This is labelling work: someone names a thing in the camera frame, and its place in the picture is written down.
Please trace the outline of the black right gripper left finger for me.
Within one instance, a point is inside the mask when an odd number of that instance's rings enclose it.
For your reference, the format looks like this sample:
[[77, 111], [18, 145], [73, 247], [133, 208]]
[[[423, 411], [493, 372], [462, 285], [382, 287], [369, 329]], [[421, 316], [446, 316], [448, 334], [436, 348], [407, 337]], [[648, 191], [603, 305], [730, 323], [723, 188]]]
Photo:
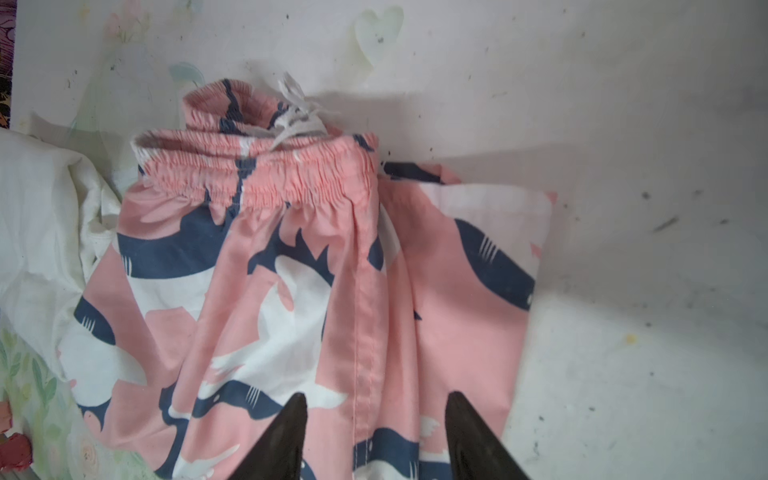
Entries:
[[307, 420], [306, 397], [303, 393], [295, 393], [229, 479], [299, 480]]

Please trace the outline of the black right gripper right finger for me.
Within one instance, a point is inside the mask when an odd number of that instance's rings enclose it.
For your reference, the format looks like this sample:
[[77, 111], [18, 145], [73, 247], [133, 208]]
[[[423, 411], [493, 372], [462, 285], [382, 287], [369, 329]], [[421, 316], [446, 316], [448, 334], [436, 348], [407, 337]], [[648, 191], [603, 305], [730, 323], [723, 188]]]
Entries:
[[467, 397], [448, 395], [445, 427], [455, 480], [529, 480]]

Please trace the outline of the pink patterned garment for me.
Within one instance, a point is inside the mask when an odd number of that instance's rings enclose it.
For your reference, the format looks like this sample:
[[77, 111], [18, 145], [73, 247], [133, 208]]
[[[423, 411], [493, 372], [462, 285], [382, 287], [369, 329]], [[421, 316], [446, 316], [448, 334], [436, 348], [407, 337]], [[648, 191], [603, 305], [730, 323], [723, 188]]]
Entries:
[[445, 409], [495, 434], [557, 197], [381, 162], [301, 93], [221, 80], [138, 180], [58, 351], [85, 425], [163, 479], [229, 477], [295, 394], [304, 479], [448, 479]]

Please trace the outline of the white t-shirt with robot print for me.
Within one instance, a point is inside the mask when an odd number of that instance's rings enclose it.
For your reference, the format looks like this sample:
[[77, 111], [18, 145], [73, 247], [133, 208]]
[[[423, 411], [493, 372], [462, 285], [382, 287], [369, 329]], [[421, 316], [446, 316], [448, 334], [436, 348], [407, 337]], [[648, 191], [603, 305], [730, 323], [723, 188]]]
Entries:
[[1, 133], [1, 317], [58, 378], [57, 347], [120, 202], [84, 155]]

